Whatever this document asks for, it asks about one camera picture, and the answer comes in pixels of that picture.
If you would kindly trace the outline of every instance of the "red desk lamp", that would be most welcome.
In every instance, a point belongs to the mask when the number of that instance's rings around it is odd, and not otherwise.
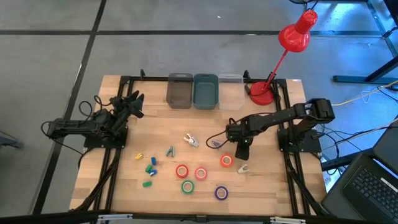
[[[274,101],[274,94],[270,87],[272,79],[276,75],[279,65],[287,52],[303,52],[310,43],[310,29],[318,20],[318,15],[313,10],[307,10],[296,24],[291,24],[279,32],[279,43],[285,48],[285,52],[279,59],[274,71],[269,74],[267,82],[256,82],[250,88],[250,99],[258,105],[268,105]]]

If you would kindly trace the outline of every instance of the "concrete floor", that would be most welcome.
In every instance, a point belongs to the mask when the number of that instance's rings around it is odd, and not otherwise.
[[[3,0],[0,30],[91,30],[99,4],[100,0]],[[384,27],[392,28],[382,0],[373,0],[373,4]],[[303,6],[288,0],[113,0],[106,4],[99,30],[281,30],[295,22],[302,11]],[[378,30],[365,3],[322,1],[316,11],[319,21],[313,30]],[[20,150],[0,149],[0,217],[30,212],[52,145],[39,131],[40,124],[62,116],[87,40],[86,35],[0,35],[0,129],[25,142]],[[398,31],[391,40],[398,48]],[[276,36],[97,36],[77,102],[93,103],[103,75],[138,75],[141,68],[148,75],[165,76],[172,72],[242,73],[248,69],[252,77],[265,77],[282,52]],[[304,53],[288,54],[278,77],[302,79],[307,99],[325,97],[339,103],[376,86],[333,83],[333,75],[368,75],[391,58],[379,37],[312,37]],[[388,77],[398,77],[398,70]],[[335,108],[336,119],[327,126],[347,132],[375,128],[395,118],[397,109],[395,101],[372,95],[368,104],[358,100]],[[82,118],[77,109],[72,118]],[[381,134],[353,143],[367,149]],[[83,139],[67,137],[65,144],[81,149]],[[332,142],[322,138],[321,144],[327,147]],[[357,149],[342,144],[340,150],[342,156]],[[336,156],[334,149],[323,153],[328,158]],[[68,209],[77,160],[74,152],[62,151],[45,213]]]

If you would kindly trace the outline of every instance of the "purple tape roll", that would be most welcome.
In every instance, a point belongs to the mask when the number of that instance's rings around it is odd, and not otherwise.
[[[224,196],[221,197],[220,196],[220,192],[224,192]],[[225,200],[226,198],[228,198],[228,190],[226,189],[226,187],[223,186],[219,186],[216,188],[216,190],[214,191],[214,196],[218,199],[218,200]]]

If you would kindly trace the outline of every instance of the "wooden tabletop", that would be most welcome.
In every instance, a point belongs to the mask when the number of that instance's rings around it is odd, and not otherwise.
[[[99,91],[104,103],[118,92],[120,76],[105,75]],[[291,105],[305,101],[302,82],[287,80]],[[165,98],[167,82],[134,82],[134,90],[145,94],[142,119],[129,118],[129,133],[126,147],[122,150],[111,210],[126,213],[173,213],[208,215],[291,215],[289,188],[282,153],[277,143],[277,126],[254,138],[248,161],[234,158],[233,165],[225,168],[220,157],[228,153],[234,156],[236,143],[226,143],[221,149],[210,149],[205,141],[222,132],[228,118],[235,120],[253,113],[275,112],[275,104],[258,106],[246,96],[245,105],[238,111],[203,111],[191,107],[187,110],[171,109]],[[188,145],[183,137],[190,133],[197,137],[198,148]],[[166,157],[170,147],[175,148],[175,157]],[[135,156],[142,152],[144,158]],[[70,208],[79,206],[93,190],[98,181],[104,149],[94,149],[82,160],[75,184]],[[301,153],[305,183],[309,191],[320,202],[326,195],[320,162],[310,154]],[[158,173],[150,177],[145,168],[150,158],[156,157],[154,167]],[[180,179],[175,174],[179,164],[187,165],[189,175]],[[237,169],[247,164],[250,172],[238,174]],[[195,179],[194,170],[203,166],[208,171],[204,181]],[[151,180],[152,186],[144,188],[142,183]],[[195,191],[183,194],[181,184],[192,180]],[[225,186],[229,197],[225,201],[215,198],[217,186]],[[104,207],[104,193],[100,207]],[[301,197],[296,186],[299,210]]]

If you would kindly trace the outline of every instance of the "plastic bin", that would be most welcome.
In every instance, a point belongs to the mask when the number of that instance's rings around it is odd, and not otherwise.
[[[221,74],[218,76],[220,89],[220,109],[239,110],[244,104],[243,76],[236,74]]]
[[[173,109],[189,109],[192,103],[193,76],[188,73],[171,73],[167,84],[166,102]]]
[[[193,77],[193,105],[199,110],[213,110],[218,104],[218,77],[196,74]]]

